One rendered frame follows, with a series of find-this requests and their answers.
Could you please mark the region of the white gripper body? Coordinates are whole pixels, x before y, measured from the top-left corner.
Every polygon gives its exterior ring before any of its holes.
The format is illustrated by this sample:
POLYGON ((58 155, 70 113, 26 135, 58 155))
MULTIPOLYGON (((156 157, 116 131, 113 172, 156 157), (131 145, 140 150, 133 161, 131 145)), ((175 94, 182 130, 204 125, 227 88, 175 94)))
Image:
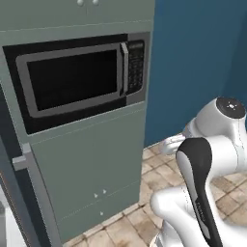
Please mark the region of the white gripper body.
POLYGON ((180 144, 185 140, 182 134, 174 135, 164 139, 160 144, 160 152, 165 155, 175 153, 180 144))

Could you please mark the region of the grey-green cupboard door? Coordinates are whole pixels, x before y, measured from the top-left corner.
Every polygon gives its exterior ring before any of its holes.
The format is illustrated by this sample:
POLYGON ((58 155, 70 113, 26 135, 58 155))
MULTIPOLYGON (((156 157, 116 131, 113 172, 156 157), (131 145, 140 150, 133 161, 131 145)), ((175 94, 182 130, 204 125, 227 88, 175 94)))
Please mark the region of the grey-green cupboard door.
POLYGON ((99 0, 87 2, 87 24, 152 20, 155 0, 99 0))
POLYGON ((83 24, 86 2, 77 0, 0 0, 0 31, 83 24))
POLYGON ((100 163, 96 172, 102 196, 106 197, 140 179, 144 132, 144 110, 120 116, 102 126, 101 144, 97 148, 100 163))
POLYGON ((58 129, 30 136, 57 223, 99 200, 96 177, 100 124, 61 132, 58 129))

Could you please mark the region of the grey-green tall cupboard unit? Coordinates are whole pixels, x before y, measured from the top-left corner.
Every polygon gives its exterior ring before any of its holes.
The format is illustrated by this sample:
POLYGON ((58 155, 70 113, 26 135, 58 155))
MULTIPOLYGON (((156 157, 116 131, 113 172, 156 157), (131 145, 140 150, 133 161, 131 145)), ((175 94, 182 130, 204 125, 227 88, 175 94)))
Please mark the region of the grey-green tall cupboard unit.
POLYGON ((9 247, 64 247, 139 199, 155 0, 0 0, 9 247))

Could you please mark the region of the grey-green drawer front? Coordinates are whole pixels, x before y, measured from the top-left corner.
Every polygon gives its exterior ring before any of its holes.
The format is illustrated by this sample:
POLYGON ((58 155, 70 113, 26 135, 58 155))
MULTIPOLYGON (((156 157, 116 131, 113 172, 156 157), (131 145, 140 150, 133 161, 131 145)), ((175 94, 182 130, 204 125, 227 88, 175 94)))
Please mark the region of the grey-green drawer front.
POLYGON ((140 181, 122 188, 94 204, 77 210, 58 223, 58 230, 62 243, 86 232, 90 228, 100 224, 108 218, 118 214, 139 201, 140 181))

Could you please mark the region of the black and grey microwave oven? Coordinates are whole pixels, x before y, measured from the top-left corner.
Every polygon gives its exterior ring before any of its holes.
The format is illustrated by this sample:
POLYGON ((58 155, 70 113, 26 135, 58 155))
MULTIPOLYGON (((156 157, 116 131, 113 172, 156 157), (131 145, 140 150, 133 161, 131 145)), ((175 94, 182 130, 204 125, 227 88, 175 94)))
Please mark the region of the black and grey microwave oven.
POLYGON ((5 45, 26 132, 70 124, 141 102, 146 97, 151 34, 5 45), (128 48, 124 93, 121 43, 128 48))

